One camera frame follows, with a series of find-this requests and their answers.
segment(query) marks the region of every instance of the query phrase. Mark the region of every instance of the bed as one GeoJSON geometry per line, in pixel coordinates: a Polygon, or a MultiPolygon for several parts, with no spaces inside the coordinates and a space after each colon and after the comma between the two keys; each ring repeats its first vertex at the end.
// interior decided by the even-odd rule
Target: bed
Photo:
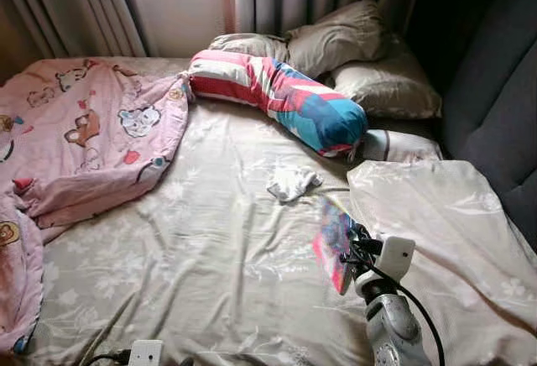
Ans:
{"type": "MultiPolygon", "coordinates": [[[[470,163],[357,166],[319,156],[256,108],[202,99],[190,105],[162,182],[45,246],[39,322],[26,354],[6,362],[83,364],[155,338],[164,341],[162,364],[170,365],[187,355],[211,366],[372,364],[364,301],[352,292],[339,296],[312,249],[328,196],[373,233],[409,225],[405,233],[419,249],[402,282],[430,309],[447,364],[537,364],[537,126],[534,79],[528,83],[537,62],[537,16],[528,7],[536,3],[498,0],[446,96],[441,142],[453,159],[470,163]],[[519,26],[505,25],[512,22],[519,26]],[[506,26],[512,43],[497,43],[506,26]],[[308,166],[324,182],[282,204],[266,190],[281,165],[308,166]],[[446,185],[456,186],[449,203],[438,194],[446,185]],[[422,201],[405,205],[412,194],[422,201]],[[465,240],[470,223],[451,222],[439,209],[448,206],[465,216],[474,211],[472,230],[480,234],[465,240]],[[475,213],[483,208],[484,220],[475,213]],[[447,221],[434,223],[435,214],[447,221]],[[435,233],[462,233],[446,236],[442,247],[442,233],[428,233],[424,220],[442,227],[435,233]],[[472,250],[450,256],[461,242],[472,250]],[[498,265],[493,253],[512,262],[498,265]],[[493,272],[480,274],[484,264],[493,272]]],[[[154,76],[189,64],[110,60],[154,76]]],[[[397,124],[427,134],[421,123],[397,124]]],[[[436,362],[425,327],[423,339],[436,362]]]]}

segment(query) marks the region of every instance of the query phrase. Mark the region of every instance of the pink duvet with cartoon print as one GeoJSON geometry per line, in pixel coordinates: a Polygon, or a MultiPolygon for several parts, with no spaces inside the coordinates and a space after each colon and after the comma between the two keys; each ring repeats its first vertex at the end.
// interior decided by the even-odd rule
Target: pink duvet with cartoon print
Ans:
{"type": "Polygon", "coordinates": [[[0,89],[0,353],[21,353],[42,296],[43,244],[152,189],[185,131],[188,76],[42,60],[0,89]]]}

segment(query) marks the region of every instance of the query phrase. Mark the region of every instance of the white cloth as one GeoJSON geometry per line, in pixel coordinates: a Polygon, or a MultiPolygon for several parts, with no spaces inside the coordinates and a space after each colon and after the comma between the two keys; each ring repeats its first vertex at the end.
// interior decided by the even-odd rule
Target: white cloth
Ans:
{"type": "Polygon", "coordinates": [[[303,195],[309,185],[317,187],[322,181],[309,167],[278,167],[268,181],[267,191],[281,202],[289,202],[303,195]]]}

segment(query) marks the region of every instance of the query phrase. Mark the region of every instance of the pillowcase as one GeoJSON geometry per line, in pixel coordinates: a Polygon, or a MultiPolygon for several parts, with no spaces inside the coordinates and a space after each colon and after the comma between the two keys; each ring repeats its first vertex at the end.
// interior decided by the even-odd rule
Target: pillowcase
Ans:
{"type": "Polygon", "coordinates": [[[250,54],[256,57],[273,57],[283,62],[289,58],[284,39],[256,33],[223,34],[214,38],[207,49],[250,54]]]}
{"type": "Polygon", "coordinates": [[[386,54],[384,22],[370,1],[347,5],[286,37],[289,64],[311,78],[350,60],[378,60],[386,54]]]}
{"type": "Polygon", "coordinates": [[[441,115],[441,97],[427,81],[404,41],[393,35],[388,57],[349,62],[332,71],[334,89],[360,104],[367,114],[388,118],[441,115]]]}
{"type": "Polygon", "coordinates": [[[355,102],[273,58],[203,50],[189,72],[198,97],[259,107],[323,156],[351,152],[367,131],[355,102]]]}
{"type": "Polygon", "coordinates": [[[432,139],[411,133],[370,129],[362,144],[362,157],[387,162],[412,163],[419,160],[442,160],[440,146],[432,139]]]}

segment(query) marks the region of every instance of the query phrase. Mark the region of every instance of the mattress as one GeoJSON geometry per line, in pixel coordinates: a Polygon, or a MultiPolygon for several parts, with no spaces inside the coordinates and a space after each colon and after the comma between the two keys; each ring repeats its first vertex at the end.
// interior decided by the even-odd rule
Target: mattress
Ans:
{"type": "MultiPolygon", "coordinates": [[[[148,75],[187,63],[123,62],[148,75]]],[[[371,363],[364,302],[335,292],[312,249],[321,197],[345,205],[347,163],[255,108],[199,100],[189,111],[159,186],[45,246],[24,362],[72,364],[158,338],[163,364],[371,363]],[[280,204],[265,187],[281,165],[309,166],[324,183],[280,204]]]]}

